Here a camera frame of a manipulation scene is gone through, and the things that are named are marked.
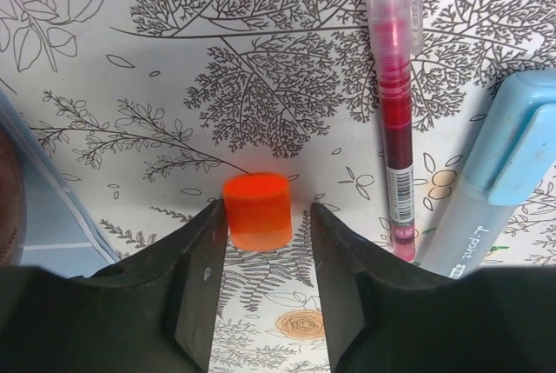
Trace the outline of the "orange highlighter cap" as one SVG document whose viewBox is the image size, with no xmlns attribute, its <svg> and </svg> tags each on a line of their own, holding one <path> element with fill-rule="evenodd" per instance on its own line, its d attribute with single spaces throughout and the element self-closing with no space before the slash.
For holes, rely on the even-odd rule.
<svg viewBox="0 0 556 373">
<path fill-rule="evenodd" d="M 232 244 L 241 250 L 271 251 L 292 239 L 288 179 L 277 173 L 230 178 L 222 187 Z"/>
</svg>

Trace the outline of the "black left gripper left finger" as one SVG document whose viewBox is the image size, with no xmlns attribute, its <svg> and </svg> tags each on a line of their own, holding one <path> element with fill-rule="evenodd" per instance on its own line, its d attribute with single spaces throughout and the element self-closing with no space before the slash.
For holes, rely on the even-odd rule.
<svg viewBox="0 0 556 373">
<path fill-rule="evenodd" d="M 90 277 L 2 268 L 2 371 L 207 371 L 226 246 L 214 201 Z"/>
</svg>

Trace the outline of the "clear pen cap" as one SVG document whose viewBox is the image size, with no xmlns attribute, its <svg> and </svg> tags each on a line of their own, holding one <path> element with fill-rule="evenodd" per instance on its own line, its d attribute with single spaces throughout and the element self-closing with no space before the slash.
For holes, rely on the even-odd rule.
<svg viewBox="0 0 556 373">
<path fill-rule="evenodd" d="M 373 53 L 418 54 L 423 46 L 423 0 L 366 0 Z"/>
</svg>

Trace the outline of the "light blue highlighter marker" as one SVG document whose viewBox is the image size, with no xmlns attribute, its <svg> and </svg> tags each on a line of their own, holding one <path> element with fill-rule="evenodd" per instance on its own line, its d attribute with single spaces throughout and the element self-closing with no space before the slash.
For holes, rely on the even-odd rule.
<svg viewBox="0 0 556 373">
<path fill-rule="evenodd" d="M 520 205 L 493 206 L 460 173 L 421 268 L 458 279 L 474 271 Z"/>
</svg>

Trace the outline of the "pink red pen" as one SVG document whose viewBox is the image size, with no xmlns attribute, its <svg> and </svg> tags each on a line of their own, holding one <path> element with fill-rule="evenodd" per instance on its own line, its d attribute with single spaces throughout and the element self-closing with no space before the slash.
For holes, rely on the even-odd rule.
<svg viewBox="0 0 556 373">
<path fill-rule="evenodd" d="M 394 254 L 415 257 L 410 33 L 403 19 L 373 25 Z"/>
</svg>

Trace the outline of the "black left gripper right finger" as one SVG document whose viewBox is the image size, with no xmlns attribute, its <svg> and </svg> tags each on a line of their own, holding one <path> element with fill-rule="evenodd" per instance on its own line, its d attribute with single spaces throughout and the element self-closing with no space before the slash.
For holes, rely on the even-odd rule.
<svg viewBox="0 0 556 373">
<path fill-rule="evenodd" d="M 452 280 L 400 260 L 319 203 L 310 219 L 332 371 L 554 371 L 554 268 Z"/>
</svg>

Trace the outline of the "light blue highlighter cap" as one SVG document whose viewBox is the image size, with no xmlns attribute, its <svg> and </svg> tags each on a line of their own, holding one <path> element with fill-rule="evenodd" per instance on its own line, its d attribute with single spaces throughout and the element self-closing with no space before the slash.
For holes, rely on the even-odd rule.
<svg viewBox="0 0 556 373">
<path fill-rule="evenodd" d="M 516 72 L 500 85 L 466 161 L 464 180 L 493 206 L 526 201 L 555 161 L 555 71 Z"/>
</svg>

